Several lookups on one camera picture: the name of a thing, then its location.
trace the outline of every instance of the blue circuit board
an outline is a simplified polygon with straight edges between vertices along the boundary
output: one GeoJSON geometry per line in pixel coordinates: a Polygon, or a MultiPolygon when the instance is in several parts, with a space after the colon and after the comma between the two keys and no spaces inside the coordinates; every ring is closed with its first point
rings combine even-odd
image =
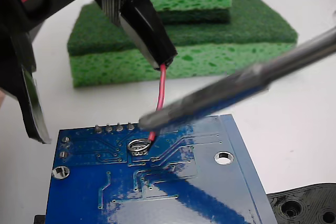
{"type": "Polygon", "coordinates": [[[122,126],[59,132],[53,168],[70,173],[51,178],[46,224],[276,224],[231,115],[165,129],[143,156],[127,145],[149,133],[122,126]]]}

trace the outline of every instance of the white surface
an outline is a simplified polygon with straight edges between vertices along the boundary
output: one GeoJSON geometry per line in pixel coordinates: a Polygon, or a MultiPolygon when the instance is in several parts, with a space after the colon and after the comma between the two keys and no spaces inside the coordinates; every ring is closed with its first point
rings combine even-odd
{"type": "MultiPolygon", "coordinates": [[[[7,97],[0,109],[0,222],[33,223],[44,214],[50,171],[60,129],[136,122],[154,110],[158,82],[74,90],[67,40],[81,6],[77,0],[43,25],[34,51],[40,99],[51,145],[28,139],[18,103],[7,97]]],[[[264,0],[306,41],[334,25],[335,0],[264,0]]],[[[233,108],[232,113],[266,193],[314,183],[336,183],[336,57],[273,84],[233,108]]],[[[219,77],[169,80],[166,104],[219,77]]]]}

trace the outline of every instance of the wire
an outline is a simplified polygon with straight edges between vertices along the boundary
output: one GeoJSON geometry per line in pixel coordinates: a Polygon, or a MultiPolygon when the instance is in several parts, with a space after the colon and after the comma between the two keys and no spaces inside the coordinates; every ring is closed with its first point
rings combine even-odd
{"type": "MultiPolygon", "coordinates": [[[[160,66],[161,76],[160,76],[160,88],[159,88],[159,99],[157,101],[156,110],[160,110],[163,107],[164,102],[164,85],[166,82],[166,65],[162,64],[160,66]]],[[[148,140],[153,142],[155,140],[155,132],[150,132],[148,140]]]]}

